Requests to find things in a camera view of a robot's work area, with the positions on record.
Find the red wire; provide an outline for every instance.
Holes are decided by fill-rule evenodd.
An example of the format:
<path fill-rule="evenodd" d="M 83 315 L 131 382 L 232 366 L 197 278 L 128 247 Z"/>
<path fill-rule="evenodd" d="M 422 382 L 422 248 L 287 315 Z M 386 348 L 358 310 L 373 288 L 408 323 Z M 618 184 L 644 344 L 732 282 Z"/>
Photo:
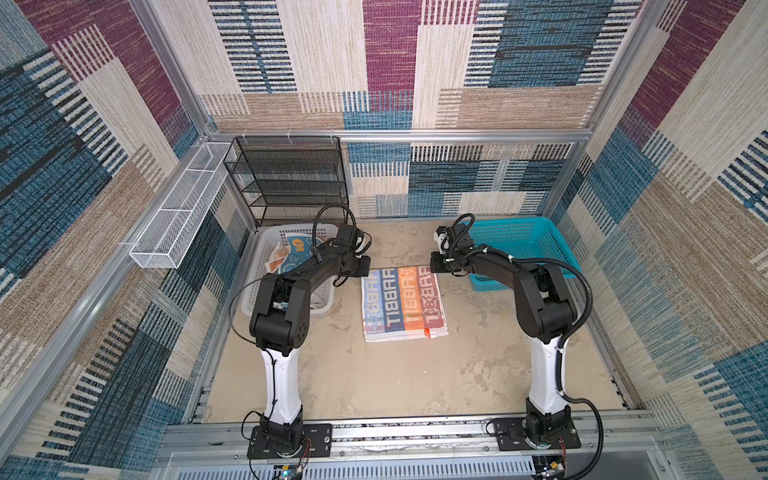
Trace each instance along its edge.
<path fill-rule="evenodd" d="M 310 453 L 310 450 L 312 449 L 312 439 L 307 437 L 306 438 L 306 452 L 304 452 L 304 455 L 306 455 L 306 463 L 304 464 L 304 467 L 310 464 L 310 456 L 312 455 Z M 304 455 L 301 455 L 301 458 L 299 459 L 299 465 L 301 465 L 301 461 L 304 460 Z"/>
<path fill-rule="evenodd" d="M 563 442 L 563 438 L 560 437 L 560 447 L 563 449 L 563 470 L 565 470 L 565 442 Z"/>

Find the patterned wall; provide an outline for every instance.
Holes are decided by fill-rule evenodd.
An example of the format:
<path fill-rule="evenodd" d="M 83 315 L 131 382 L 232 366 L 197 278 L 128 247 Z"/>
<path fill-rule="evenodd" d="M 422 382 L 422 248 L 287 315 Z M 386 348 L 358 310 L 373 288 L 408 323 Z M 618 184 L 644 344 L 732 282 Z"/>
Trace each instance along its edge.
<path fill-rule="evenodd" d="M 221 130 L 581 127 L 641 0 L 158 0 Z"/>
<path fill-rule="evenodd" d="M 555 212 L 688 478 L 768 478 L 768 2 L 673 0 Z"/>
<path fill-rule="evenodd" d="M 222 187 L 180 268 L 133 267 L 0 479 L 147 477 L 166 425 L 182 420 L 245 247 L 235 194 Z"/>
<path fill-rule="evenodd" d="M 571 144 L 342 144 L 360 218 L 537 214 Z"/>
<path fill-rule="evenodd" d="M 223 131 L 583 127 L 641 0 L 158 0 Z M 536 214 L 567 149 L 350 144 L 361 217 Z"/>
<path fill-rule="evenodd" d="M 0 0 L 0 401 L 196 132 L 127 0 Z"/>

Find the wall-mounted wire rack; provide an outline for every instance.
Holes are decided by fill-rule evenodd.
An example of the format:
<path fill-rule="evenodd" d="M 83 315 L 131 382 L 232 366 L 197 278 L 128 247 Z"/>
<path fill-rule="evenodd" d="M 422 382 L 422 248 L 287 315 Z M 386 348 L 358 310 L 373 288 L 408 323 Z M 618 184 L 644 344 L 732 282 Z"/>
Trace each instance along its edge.
<path fill-rule="evenodd" d="M 227 177 L 230 144 L 203 144 L 131 248 L 141 268 L 178 268 Z"/>
<path fill-rule="evenodd" d="M 349 205 L 337 137 L 235 137 L 224 166 L 259 225 L 314 220 L 323 205 Z M 328 209 L 322 220 L 346 220 Z"/>

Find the blue plastic basket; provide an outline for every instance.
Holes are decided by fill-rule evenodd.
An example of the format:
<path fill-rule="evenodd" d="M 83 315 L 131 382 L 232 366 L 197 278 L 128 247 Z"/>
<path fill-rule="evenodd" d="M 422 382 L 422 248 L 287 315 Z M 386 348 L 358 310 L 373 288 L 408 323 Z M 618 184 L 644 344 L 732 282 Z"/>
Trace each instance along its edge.
<path fill-rule="evenodd" d="M 475 244 L 486 243 L 518 258 L 550 257 L 581 267 L 552 220 L 544 217 L 511 218 L 509 220 L 478 220 L 469 229 Z M 565 278 L 574 274 L 563 270 Z M 469 276 L 475 292 L 504 290 L 507 287 L 486 276 Z"/>

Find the black wire shelf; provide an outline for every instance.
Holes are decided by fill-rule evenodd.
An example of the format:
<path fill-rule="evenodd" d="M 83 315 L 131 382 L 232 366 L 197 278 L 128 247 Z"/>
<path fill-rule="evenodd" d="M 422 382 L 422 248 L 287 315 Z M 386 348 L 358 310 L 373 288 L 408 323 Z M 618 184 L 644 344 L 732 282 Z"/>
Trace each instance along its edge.
<path fill-rule="evenodd" d="M 337 137 L 236 137 L 224 166 L 259 226 L 312 222 L 327 204 L 349 206 Z M 331 208 L 320 218 L 346 221 Z"/>

